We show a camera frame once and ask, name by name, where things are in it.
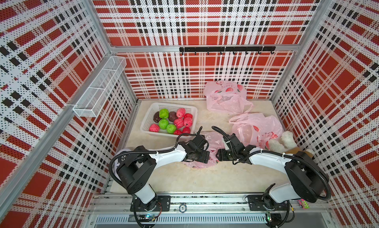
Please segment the pink red apple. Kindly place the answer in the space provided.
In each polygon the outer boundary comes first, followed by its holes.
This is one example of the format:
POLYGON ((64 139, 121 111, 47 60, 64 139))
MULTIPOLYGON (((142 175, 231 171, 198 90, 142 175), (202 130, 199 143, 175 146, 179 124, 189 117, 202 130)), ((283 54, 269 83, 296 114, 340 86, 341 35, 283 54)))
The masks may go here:
POLYGON ((184 126, 184 119, 183 118, 177 118, 174 120, 174 125, 176 126, 177 129, 180 129, 184 126))
POLYGON ((184 118, 185 114, 186 114, 186 109, 185 108, 179 108, 176 111, 177 118, 184 118))
POLYGON ((185 117, 183 119, 183 124, 184 124, 185 127, 191 128, 192 125, 193 125, 193 119, 192 119, 192 117, 185 117))
POLYGON ((158 133, 160 131, 160 127, 159 125, 157 124, 152 124, 150 127, 149 127, 149 131, 150 132, 156 132, 158 133))

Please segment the green apple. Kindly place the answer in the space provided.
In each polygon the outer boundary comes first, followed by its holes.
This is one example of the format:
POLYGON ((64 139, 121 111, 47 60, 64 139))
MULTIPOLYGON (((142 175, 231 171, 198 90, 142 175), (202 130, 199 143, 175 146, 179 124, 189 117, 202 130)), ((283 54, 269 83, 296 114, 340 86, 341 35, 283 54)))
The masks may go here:
POLYGON ((167 119, 161 119, 158 124, 160 129, 166 130, 167 126, 169 125, 169 121, 167 119))
POLYGON ((166 131, 168 134, 174 134, 176 130, 177 130, 177 127, 175 124, 168 124, 166 127, 166 131))
POLYGON ((169 118, 169 110, 166 108, 163 108, 159 111, 159 117, 161 119, 168 119, 169 118))

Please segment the dark red apple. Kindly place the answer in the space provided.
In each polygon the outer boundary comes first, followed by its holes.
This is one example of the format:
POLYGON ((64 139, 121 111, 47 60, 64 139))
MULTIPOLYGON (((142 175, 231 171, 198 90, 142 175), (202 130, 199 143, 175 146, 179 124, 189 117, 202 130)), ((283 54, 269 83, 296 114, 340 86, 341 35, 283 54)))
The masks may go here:
POLYGON ((159 123, 159 121, 161 120, 160 116, 159 116, 159 111, 157 111, 155 114, 154 114, 154 117, 153 117, 153 121, 155 123, 159 123))
POLYGON ((174 122, 176 119, 178 119, 178 117, 177 117, 177 113, 176 113, 175 111, 171 111, 171 112, 169 113, 168 120, 169 120, 170 122, 174 122))

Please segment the white plastic basket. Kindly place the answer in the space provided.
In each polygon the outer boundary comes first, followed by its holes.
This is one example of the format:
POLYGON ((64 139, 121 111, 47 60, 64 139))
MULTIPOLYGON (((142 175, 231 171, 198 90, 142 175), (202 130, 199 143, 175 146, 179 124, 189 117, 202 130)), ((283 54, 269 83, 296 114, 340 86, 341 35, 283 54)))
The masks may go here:
POLYGON ((154 136, 175 137, 195 133, 198 109, 170 103, 152 103, 140 126, 140 131, 154 136))

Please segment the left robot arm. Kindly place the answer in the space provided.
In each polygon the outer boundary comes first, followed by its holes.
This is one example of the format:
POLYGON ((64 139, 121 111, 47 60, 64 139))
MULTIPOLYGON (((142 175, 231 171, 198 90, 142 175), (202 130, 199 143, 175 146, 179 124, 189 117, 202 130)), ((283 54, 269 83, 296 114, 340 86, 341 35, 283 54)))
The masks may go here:
POLYGON ((179 135, 172 147, 147 150, 138 146, 134 150, 123 150, 109 162, 111 178, 132 195, 134 205, 152 211, 160 204, 159 197, 148 184, 155 169, 175 162, 200 162, 207 164, 209 143, 200 133, 179 135))

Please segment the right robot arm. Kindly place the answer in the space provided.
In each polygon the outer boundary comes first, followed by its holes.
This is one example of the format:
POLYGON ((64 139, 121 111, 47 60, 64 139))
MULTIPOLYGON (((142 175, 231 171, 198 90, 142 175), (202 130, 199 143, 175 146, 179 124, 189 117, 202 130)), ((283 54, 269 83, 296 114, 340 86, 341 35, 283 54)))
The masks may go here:
POLYGON ((264 166, 287 176, 289 182, 271 184, 263 193, 259 203, 266 210, 274 211, 281 203, 290 200, 303 199, 315 203, 331 199, 329 177, 307 153, 280 154, 253 145, 244 146, 235 134, 221 134, 225 148, 216 154, 219 161, 264 166))

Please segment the white plush teddy bear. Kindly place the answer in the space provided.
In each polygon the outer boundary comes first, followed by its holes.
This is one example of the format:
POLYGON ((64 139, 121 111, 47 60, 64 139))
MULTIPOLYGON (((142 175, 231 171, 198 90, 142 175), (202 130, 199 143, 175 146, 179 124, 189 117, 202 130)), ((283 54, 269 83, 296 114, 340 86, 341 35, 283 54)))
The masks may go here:
POLYGON ((270 151, 277 153, 296 154, 297 152, 304 152, 308 156, 313 157, 313 150, 303 150, 298 147, 294 140, 294 135, 290 131, 285 131, 278 139, 270 139, 268 141, 268 148, 270 151))

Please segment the pink toy car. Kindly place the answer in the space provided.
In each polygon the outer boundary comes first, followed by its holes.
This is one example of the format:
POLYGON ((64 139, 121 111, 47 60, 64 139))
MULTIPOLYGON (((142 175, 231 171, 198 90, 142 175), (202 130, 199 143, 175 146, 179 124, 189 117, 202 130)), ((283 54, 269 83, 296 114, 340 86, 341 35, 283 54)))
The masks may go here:
POLYGON ((308 202, 305 201, 304 199, 299 199, 299 200, 298 200, 298 203, 299 203, 299 206, 300 206, 302 209, 309 209, 309 208, 310 208, 308 202))

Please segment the black hook rail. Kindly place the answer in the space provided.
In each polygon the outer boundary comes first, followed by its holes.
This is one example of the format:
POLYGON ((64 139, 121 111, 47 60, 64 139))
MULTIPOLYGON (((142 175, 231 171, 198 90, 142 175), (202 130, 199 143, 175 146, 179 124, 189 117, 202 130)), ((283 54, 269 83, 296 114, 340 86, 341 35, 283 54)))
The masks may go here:
POLYGON ((273 53, 276 50, 276 46, 250 46, 250 47, 243 47, 243 46, 237 46, 237 47, 232 47, 232 46, 223 46, 223 47, 180 47, 179 52, 180 53, 211 53, 211 52, 219 52, 219 53, 224 53, 224 52, 257 52, 257 53, 262 53, 262 52, 270 52, 273 53))

